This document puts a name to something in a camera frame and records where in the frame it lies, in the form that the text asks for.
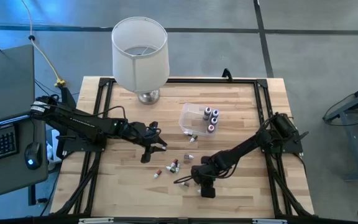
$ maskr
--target lamp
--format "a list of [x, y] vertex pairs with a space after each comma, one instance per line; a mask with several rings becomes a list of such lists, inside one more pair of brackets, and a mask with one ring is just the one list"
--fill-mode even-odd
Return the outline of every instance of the lamp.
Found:
[[146, 17], [124, 19], [112, 30], [112, 74], [143, 104], [157, 102], [168, 80], [167, 38], [165, 29]]

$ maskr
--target desk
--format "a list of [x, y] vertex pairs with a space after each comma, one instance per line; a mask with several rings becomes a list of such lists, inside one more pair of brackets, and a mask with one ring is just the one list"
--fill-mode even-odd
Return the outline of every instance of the desk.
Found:
[[[77, 108], [93, 112], [100, 77], [84, 77]], [[267, 79], [273, 111], [291, 116], [284, 81]], [[199, 137], [189, 143], [178, 124], [184, 103], [208, 105], [221, 111], [214, 138]], [[102, 153], [92, 209], [93, 217], [200, 217], [257, 218], [273, 217], [272, 198], [264, 155], [254, 150], [244, 156], [234, 175], [216, 180], [217, 197], [201, 198], [199, 187], [191, 180], [189, 188], [172, 182], [190, 174], [191, 166], [200, 164], [201, 156], [231, 149], [255, 134], [259, 128], [254, 87], [245, 84], [167, 83], [161, 87], [161, 98], [154, 105], [142, 105], [137, 96], [117, 84], [112, 89], [110, 106], [121, 105], [129, 121], [149, 124], [158, 121], [161, 138], [168, 143], [166, 152], [155, 152], [147, 164], [140, 163], [144, 149], [123, 140], [108, 140]], [[109, 117], [121, 117], [112, 110]], [[195, 156], [183, 162], [183, 155]], [[57, 211], [70, 198], [78, 185], [84, 153], [76, 152], [63, 161], [51, 212]], [[174, 158], [182, 163], [179, 174], [165, 170]], [[283, 155], [287, 184], [304, 208], [313, 213], [305, 171], [294, 155]], [[153, 175], [161, 169], [162, 175]], [[83, 207], [87, 194], [83, 197]], [[280, 208], [283, 198], [278, 191]]]
[[[34, 49], [32, 45], [0, 52], [0, 121], [29, 114], [34, 102]], [[37, 184], [47, 179], [45, 122], [34, 120], [35, 141], [41, 144], [42, 165], [29, 170], [24, 151], [32, 143], [34, 126], [30, 119], [18, 122], [16, 134], [19, 153], [0, 159], [0, 195]]]

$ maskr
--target wooden table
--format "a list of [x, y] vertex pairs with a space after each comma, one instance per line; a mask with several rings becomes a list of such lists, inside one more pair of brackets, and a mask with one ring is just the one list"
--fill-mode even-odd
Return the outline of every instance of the wooden table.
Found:
[[[84, 77], [77, 108], [93, 112], [100, 77]], [[284, 81], [269, 78], [268, 88], [273, 111], [291, 116]], [[218, 130], [213, 138], [199, 137], [189, 143], [178, 124], [184, 103], [196, 103], [220, 110]], [[190, 187], [172, 182], [190, 174], [192, 165], [200, 164], [201, 156], [231, 149], [255, 134], [259, 128], [254, 87], [247, 84], [167, 83], [161, 87], [161, 98], [154, 105], [142, 105], [137, 96], [117, 84], [112, 89], [110, 106], [121, 105], [128, 120], [148, 125], [158, 121], [161, 138], [168, 143], [166, 152], [155, 152], [147, 164], [140, 163], [144, 148], [123, 140], [108, 140], [102, 154], [94, 196], [92, 216], [110, 217], [193, 217], [193, 218], [268, 218], [274, 217], [265, 158], [259, 149], [244, 156], [234, 175], [216, 180], [216, 198], [202, 198], [199, 187], [191, 180]], [[109, 117], [122, 117], [121, 110], [112, 110]], [[195, 156], [184, 162], [183, 155]], [[84, 153], [76, 152], [63, 161], [52, 212], [69, 199], [78, 185]], [[178, 174], [165, 169], [177, 158]], [[289, 189], [313, 213], [310, 193], [302, 163], [292, 154], [283, 155]], [[161, 169], [162, 175], [153, 175]], [[86, 204], [87, 193], [83, 197]], [[283, 197], [278, 190], [280, 208]]]

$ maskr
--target gray floor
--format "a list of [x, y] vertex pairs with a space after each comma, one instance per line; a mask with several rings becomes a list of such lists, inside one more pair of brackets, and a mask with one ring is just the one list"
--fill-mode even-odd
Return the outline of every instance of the gray floor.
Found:
[[[27, 2], [35, 24], [112, 27], [129, 16], [147, 16], [164, 27], [257, 28], [251, 0]], [[358, 1], [260, 0], [260, 7], [266, 29], [358, 30]], [[19, 0], [0, 0], [0, 24], [28, 23]], [[110, 33], [34, 35], [72, 93], [84, 75], [112, 74]], [[29, 44], [27, 36], [27, 31], [0, 30], [0, 48]], [[358, 36], [267, 35], [267, 44], [274, 77], [285, 79], [295, 123], [310, 132], [303, 145], [316, 214], [357, 220], [358, 181], [341, 179], [355, 166], [344, 130], [324, 125], [321, 117], [358, 90]], [[168, 46], [172, 76], [217, 77], [227, 67], [235, 77], [266, 77], [258, 34], [169, 33]], [[36, 79], [53, 87], [53, 73], [38, 53], [35, 72]], [[37, 186], [39, 194], [49, 194], [53, 178]], [[42, 207], [26, 204], [25, 190], [0, 196], [0, 218], [39, 215]]]

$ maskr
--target silver lamp base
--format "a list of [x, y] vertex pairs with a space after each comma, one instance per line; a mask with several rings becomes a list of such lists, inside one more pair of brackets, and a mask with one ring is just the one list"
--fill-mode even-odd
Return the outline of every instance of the silver lamp base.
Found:
[[160, 99], [160, 90], [154, 90], [150, 93], [141, 93], [137, 95], [139, 101], [144, 105], [152, 105]]

